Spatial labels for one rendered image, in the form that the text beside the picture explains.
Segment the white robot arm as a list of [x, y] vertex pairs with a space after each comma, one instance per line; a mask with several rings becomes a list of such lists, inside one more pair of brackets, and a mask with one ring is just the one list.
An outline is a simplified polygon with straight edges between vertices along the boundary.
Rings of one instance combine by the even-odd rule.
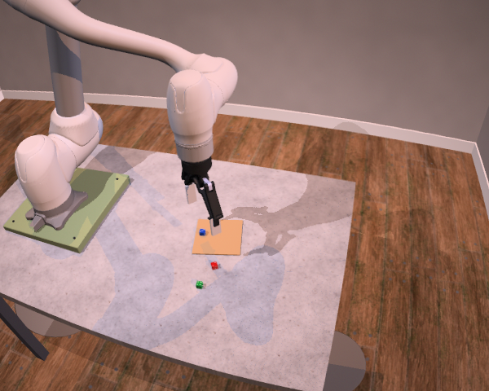
[[15, 171], [33, 206], [25, 217], [35, 231], [43, 225], [61, 230], [88, 198], [69, 182], [99, 144], [104, 126], [84, 102], [80, 42], [169, 65], [176, 74], [170, 78], [166, 103], [178, 158], [197, 163], [212, 156], [213, 125], [236, 88], [238, 76], [231, 61], [192, 54], [159, 38], [90, 18], [77, 9], [81, 0], [3, 1], [46, 26], [56, 109], [49, 135], [30, 136], [15, 151]]

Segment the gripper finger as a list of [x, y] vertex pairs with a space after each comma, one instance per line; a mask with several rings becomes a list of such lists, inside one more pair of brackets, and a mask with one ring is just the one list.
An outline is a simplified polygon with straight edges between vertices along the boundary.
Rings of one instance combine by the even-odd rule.
[[196, 184], [198, 192], [202, 195], [205, 206], [209, 212], [208, 219], [210, 223], [211, 235], [215, 236], [219, 233], [222, 233], [220, 218], [223, 218], [223, 214], [218, 200], [217, 192], [215, 190], [214, 181], [210, 182], [207, 178], [203, 178], [204, 189], [201, 190], [196, 177], [192, 178], [192, 180], [194, 184]]
[[181, 179], [184, 180], [188, 204], [191, 204], [191, 203], [194, 203], [197, 201], [197, 199], [196, 199], [196, 188], [195, 188], [195, 184], [193, 183], [192, 176], [193, 175], [185, 173], [182, 169]]

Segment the orange flat mat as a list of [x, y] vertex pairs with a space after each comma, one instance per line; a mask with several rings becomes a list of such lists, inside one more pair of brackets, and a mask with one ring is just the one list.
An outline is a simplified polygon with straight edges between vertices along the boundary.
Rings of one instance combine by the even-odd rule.
[[[222, 233], [212, 236], [208, 219], [198, 219], [192, 254], [239, 256], [243, 220], [220, 220]], [[205, 229], [205, 236], [199, 234]]]

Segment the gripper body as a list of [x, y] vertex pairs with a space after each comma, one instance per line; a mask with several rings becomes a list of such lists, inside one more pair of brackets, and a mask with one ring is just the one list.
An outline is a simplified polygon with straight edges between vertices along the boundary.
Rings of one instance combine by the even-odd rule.
[[188, 163], [181, 160], [183, 171], [187, 174], [193, 175], [192, 178], [196, 177], [200, 188], [204, 187], [203, 178], [208, 178], [207, 173], [212, 167], [212, 158], [208, 158], [202, 162]]

